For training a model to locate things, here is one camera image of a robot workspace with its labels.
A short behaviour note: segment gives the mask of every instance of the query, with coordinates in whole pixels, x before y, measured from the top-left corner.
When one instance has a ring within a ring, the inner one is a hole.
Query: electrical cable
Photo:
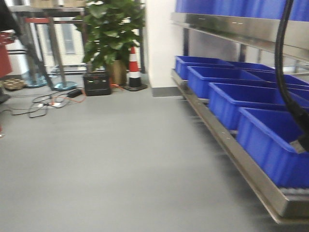
[[[309,151],[309,115],[308,113],[292,99],[288,92],[286,82],[283,75],[283,45],[284,37],[292,10],[294,0],[286,0],[283,14],[278,27],[278,33],[275,46],[275,67],[276,78],[280,94],[285,102],[286,108],[293,116],[295,122],[299,125],[305,133],[301,135],[296,141],[291,142],[291,145],[298,153]]]
[[[67,93],[63,93],[62,91],[57,91],[51,94],[46,94],[46,95],[42,95],[42,96],[38,96],[36,98],[34,98],[31,101],[31,106],[29,108],[12,108],[8,105],[7,106],[9,109],[5,109],[3,111],[0,111],[0,114],[6,111],[9,111],[11,113],[11,115],[13,116],[18,116],[18,115],[28,115],[29,118],[37,118],[37,117],[42,117],[48,114],[48,109],[49,107],[53,107],[56,109],[60,109],[63,108],[64,106],[68,105],[70,101],[72,102],[76,102],[76,103],[82,103],[85,99],[86,99],[86,94],[84,89],[81,89],[82,94],[84,95],[84,98],[80,101],[74,100],[72,98],[67,97]],[[55,106],[55,103],[63,103],[61,106]],[[27,110],[26,112],[22,112],[22,113],[18,113],[18,114],[14,114],[13,110]],[[33,115],[35,112],[38,112],[39,110],[44,110],[44,113],[40,114],[40,115]]]

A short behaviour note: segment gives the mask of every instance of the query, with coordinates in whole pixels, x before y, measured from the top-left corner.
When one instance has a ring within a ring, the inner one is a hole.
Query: metal shelf rack
[[[273,19],[184,13],[172,13],[172,20],[184,29],[200,31],[269,52],[274,52],[279,25],[279,20]],[[309,22],[289,22],[284,46],[285,56],[309,61],[308,29]],[[309,223],[309,189],[278,188],[236,141],[234,132],[227,130],[218,121],[208,109],[207,103],[194,94],[187,82],[174,70],[171,76],[182,95],[227,152],[272,218],[281,224]]]
[[[29,23],[27,23],[27,19],[32,18],[45,18],[45,21],[38,21],[35,22],[35,24],[47,24],[48,30],[49,30],[49,36],[51,41],[51,48],[53,51],[54,61],[56,66],[53,68],[54,72],[51,72],[50,74],[59,73],[61,76],[61,82],[54,85],[54,90],[69,90],[72,88],[75,88],[77,86],[77,83],[72,81],[66,81],[66,74],[69,74],[65,70],[65,65],[62,64],[61,60],[61,54],[59,51],[59,45],[56,37],[56,31],[55,31],[55,24],[84,24],[82,20],[54,20],[54,18],[57,17],[75,17],[80,15],[82,18],[85,15],[84,8],[83,7],[77,7],[77,8],[66,8],[66,7],[58,7],[58,8],[31,8],[30,6],[12,6],[10,7],[10,10],[15,13],[19,19],[19,22],[26,31],[28,31],[27,35],[30,37],[30,40],[33,41],[34,38],[31,36],[31,28],[29,26]],[[37,29],[35,31],[36,36],[39,38],[39,35],[37,33]],[[85,31],[82,33],[82,39],[83,39],[83,45],[86,42],[86,33]],[[42,55],[42,49],[40,41],[37,41],[40,47],[40,53],[41,57],[43,59]]]
[[[173,23],[239,44],[274,52],[279,20],[207,14],[172,13]],[[284,55],[309,61],[309,22],[290,21],[284,40]]]

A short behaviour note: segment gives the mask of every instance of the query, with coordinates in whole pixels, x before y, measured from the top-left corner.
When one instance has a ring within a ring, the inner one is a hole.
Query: plastic crate
[[[303,86],[303,85],[293,85],[293,84],[286,84],[288,88],[295,88],[295,89],[303,89],[303,90],[309,90],[309,86]],[[265,82],[263,84],[263,87],[267,88],[278,88],[278,84],[276,82]]]
[[[250,70],[248,70],[248,72],[252,73],[255,76],[258,76],[259,78],[265,81],[277,82],[276,74],[274,72],[271,73],[271,72],[250,71]],[[308,82],[298,79],[297,77],[292,75],[285,74],[284,79],[287,84],[309,86]]]
[[[280,19],[284,0],[247,0],[245,17]]]
[[[243,69],[247,71],[265,71],[265,72],[274,72],[275,69],[266,66],[264,64],[256,64],[256,63],[246,63],[246,62],[235,62],[228,61],[230,64],[234,65],[238,69]]]
[[[286,110],[279,90],[275,88],[210,83],[209,109],[229,130],[237,130],[240,107]],[[309,101],[291,93],[301,106],[309,108]]]
[[[290,19],[295,21],[309,21],[309,1],[294,0]]]
[[[188,67],[188,85],[199,98],[209,98],[209,83],[263,86],[265,81],[239,69]]]
[[[217,58],[176,56],[175,70],[183,80],[188,79],[188,66],[234,68],[232,64]]]
[[[242,17],[245,13],[246,0],[217,0],[215,4],[215,15]]]
[[[176,12],[191,14],[214,14],[216,0],[177,0]]]
[[[309,100],[309,89],[305,90],[305,89],[289,88],[289,91],[291,93],[298,95],[299,97]]]
[[[237,141],[278,186],[309,187],[309,153],[289,144],[302,131],[288,112],[240,109]]]

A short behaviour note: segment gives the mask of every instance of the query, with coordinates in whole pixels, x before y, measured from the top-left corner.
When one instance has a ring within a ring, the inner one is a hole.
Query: black hose
[[[291,9],[293,6],[294,0],[286,0],[286,4],[283,10],[282,18],[279,23],[278,33],[276,38],[276,47],[275,47],[275,67],[276,67],[276,78],[278,83],[279,91],[282,95],[284,102],[289,105],[293,102],[290,93],[287,90],[287,86],[283,76],[283,44],[284,36],[290,17]]]
[[[284,36],[292,10],[294,0],[286,0],[283,14],[278,27],[276,47],[275,47],[275,66],[276,66],[276,78],[280,94],[285,102],[286,108],[293,116],[295,122],[305,133],[298,138],[298,142],[302,147],[309,151],[309,114],[295,102],[286,86],[286,82],[283,75],[283,45]]]

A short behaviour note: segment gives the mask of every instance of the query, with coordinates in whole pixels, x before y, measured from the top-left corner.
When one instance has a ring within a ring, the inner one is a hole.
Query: traffic cone
[[[145,88],[147,88],[147,85],[141,83],[140,71],[137,66],[135,48],[131,47],[131,53],[129,58],[129,85],[124,86],[124,89],[129,91],[139,91]]]

